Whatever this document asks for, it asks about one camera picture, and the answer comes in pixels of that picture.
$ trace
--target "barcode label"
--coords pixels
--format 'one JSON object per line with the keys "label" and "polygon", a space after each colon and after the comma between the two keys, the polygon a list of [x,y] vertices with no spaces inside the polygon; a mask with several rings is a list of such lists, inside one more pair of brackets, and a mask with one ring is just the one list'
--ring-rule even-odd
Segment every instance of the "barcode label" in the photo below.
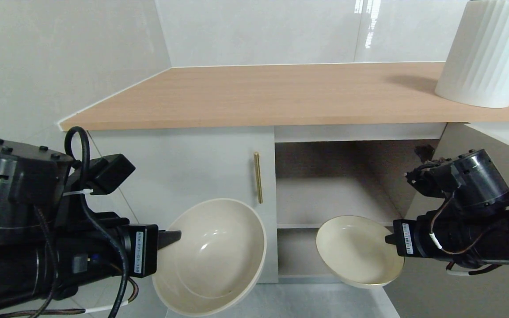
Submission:
{"label": "barcode label", "polygon": [[402,223],[402,230],[404,231],[404,242],[406,243],[406,252],[408,254],[414,253],[414,246],[412,246],[412,235],[410,235],[410,225]]}
{"label": "barcode label", "polygon": [[141,274],[143,271],[143,239],[145,233],[137,232],[135,237],[135,270],[137,274]]}

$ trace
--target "cabinet door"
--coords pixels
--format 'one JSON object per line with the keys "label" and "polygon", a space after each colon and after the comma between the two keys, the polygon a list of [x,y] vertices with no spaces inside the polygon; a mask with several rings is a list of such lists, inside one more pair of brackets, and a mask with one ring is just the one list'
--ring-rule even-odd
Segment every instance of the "cabinet door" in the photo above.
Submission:
{"label": "cabinet door", "polygon": [[[509,185],[509,145],[469,125],[449,124],[435,157],[484,148]],[[442,199],[416,194],[406,219],[437,209]],[[509,266],[478,276],[451,276],[445,262],[406,258],[402,275],[386,290],[400,317],[509,317]]]}
{"label": "cabinet door", "polygon": [[[166,229],[187,209],[218,197],[253,207],[268,237],[259,282],[277,282],[273,127],[92,131],[91,137],[102,155],[123,153],[135,165],[121,192],[140,223]],[[260,153],[262,204],[255,151]]]}

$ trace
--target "bowl rim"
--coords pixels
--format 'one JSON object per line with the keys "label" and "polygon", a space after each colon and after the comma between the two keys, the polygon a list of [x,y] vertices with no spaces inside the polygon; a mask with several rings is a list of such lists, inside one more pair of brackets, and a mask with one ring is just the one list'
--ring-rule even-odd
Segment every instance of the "bowl rim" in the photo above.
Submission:
{"label": "bowl rim", "polygon": [[167,231],[172,231],[173,230],[172,226],[174,226],[176,224],[176,222],[178,222],[178,220],[180,220],[180,218],[182,218],[185,214],[187,214],[189,211],[192,211],[194,208],[198,207],[199,205],[211,203],[212,201],[233,201],[233,202],[236,202],[236,203],[244,205],[249,210],[251,210],[251,212],[253,212],[253,214],[256,216],[256,218],[258,220],[258,223],[260,224],[260,226],[262,228],[262,238],[263,238],[263,243],[264,243],[264,246],[263,246],[263,249],[262,249],[262,258],[260,260],[260,264],[258,265],[258,269],[257,269],[256,273],[254,274],[252,280],[249,282],[247,287],[240,294],[237,295],[237,297],[233,298],[233,300],[231,300],[230,302],[228,302],[224,306],[221,306],[220,308],[211,310],[209,312],[199,313],[199,314],[191,313],[191,312],[185,312],[185,311],[179,310],[179,309],[175,308],[172,304],[167,302],[164,299],[164,297],[162,297],[161,292],[159,291],[159,288],[157,286],[156,280],[154,279],[154,274],[156,274],[156,272],[154,274],[150,275],[150,279],[152,280],[152,283],[153,283],[152,285],[154,286],[154,291],[156,292],[158,298],[160,298],[160,300],[168,307],[168,309],[176,312],[177,314],[183,314],[184,316],[189,316],[189,317],[209,316],[210,314],[216,314],[218,312],[226,310],[229,307],[233,306],[234,304],[237,304],[238,302],[240,302],[245,296],[247,296],[247,294],[257,284],[258,279],[260,278],[260,275],[261,275],[262,270],[264,268],[264,262],[266,260],[267,237],[266,237],[266,229],[264,227],[264,223],[262,223],[262,219],[260,218],[258,213],[255,211],[255,209],[253,209],[250,205],[248,205],[248,204],[246,204],[246,203],[244,203],[242,201],[239,201],[237,199],[231,199],[231,198],[227,198],[227,197],[219,197],[219,198],[215,198],[215,199],[209,199],[209,200],[206,200],[206,201],[202,201],[202,202],[192,206],[191,208],[187,209],[184,213],[182,213],[180,216],[178,216],[178,218],[176,218],[176,220],[174,222],[172,222],[172,224],[170,226],[168,226],[168,228],[166,230]]}
{"label": "bowl rim", "polygon": [[332,274],[336,275],[337,277],[341,278],[341,280],[343,281],[348,281],[350,283],[348,284],[352,284],[353,286],[364,286],[364,287],[375,287],[375,286],[384,286],[384,285],[387,285],[389,284],[390,282],[394,281],[396,278],[400,277],[400,275],[402,274],[402,271],[404,269],[404,264],[406,263],[406,258],[405,257],[402,257],[400,256],[401,258],[403,258],[403,262],[402,262],[402,267],[400,268],[400,271],[398,272],[398,274],[396,276],[394,276],[393,278],[391,278],[390,280],[388,281],[385,281],[385,282],[380,282],[380,283],[374,283],[374,284],[368,284],[368,283],[362,283],[362,282],[359,282],[357,280],[352,280],[350,278],[347,278],[345,276],[342,276],[341,274],[339,274],[336,270],[334,270],[333,268],[331,268],[331,266],[329,266],[329,264],[325,261],[325,258],[323,258],[323,255],[321,255],[321,251],[319,250],[319,246],[317,245],[317,238],[319,237],[319,232],[321,231],[321,229],[323,228],[323,226],[327,223],[327,222],[330,222],[330,221],[333,221],[335,219],[365,219],[367,222],[372,222],[376,225],[380,225],[382,226],[382,224],[374,221],[374,220],[371,220],[371,219],[368,219],[366,217],[363,217],[363,216],[352,216],[352,215],[343,215],[343,216],[336,216],[336,217],[333,217],[325,222],[323,222],[323,224],[319,227],[319,229],[317,230],[317,234],[315,235],[315,247],[317,248],[317,253],[319,254],[319,257],[321,257],[321,260],[323,261],[323,263],[325,264],[325,266],[327,266],[327,268],[329,268],[329,270],[331,270]]}

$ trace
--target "white bowl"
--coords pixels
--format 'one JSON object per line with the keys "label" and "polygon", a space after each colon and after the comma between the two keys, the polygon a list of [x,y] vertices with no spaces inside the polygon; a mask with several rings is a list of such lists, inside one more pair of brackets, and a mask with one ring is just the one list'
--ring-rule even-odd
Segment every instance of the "white bowl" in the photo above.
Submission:
{"label": "white bowl", "polygon": [[359,216],[340,216],[325,222],[315,243],[319,255],[345,284],[358,288],[384,286],[404,267],[396,246],[384,242],[391,234],[379,223]]}
{"label": "white bowl", "polygon": [[158,251],[152,276],[158,297],[178,314],[220,312],[244,298],[260,277],[266,232],[248,205],[206,201],[184,212],[168,231],[182,239]]}

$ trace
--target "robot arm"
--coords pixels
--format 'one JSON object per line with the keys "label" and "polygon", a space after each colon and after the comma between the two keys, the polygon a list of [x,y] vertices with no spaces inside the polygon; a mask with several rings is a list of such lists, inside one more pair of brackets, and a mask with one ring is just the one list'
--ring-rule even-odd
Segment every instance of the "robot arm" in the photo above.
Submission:
{"label": "robot arm", "polygon": [[[77,169],[69,174],[71,167]],[[119,251],[89,221],[84,194],[76,192],[85,188],[92,195],[107,195],[135,167],[124,155],[93,159],[85,185],[80,167],[70,155],[0,139],[0,309],[37,298],[68,298],[83,284],[121,274]],[[38,212],[48,225],[56,262]],[[157,251],[181,236],[179,231],[159,231],[157,225],[130,225],[114,212],[89,212],[122,246],[128,276],[155,273]]]}
{"label": "robot arm", "polygon": [[400,256],[472,269],[509,265],[509,187],[486,151],[427,161],[406,178],[422,195],[444,203],[416,221],[394,221],[386,242]]}

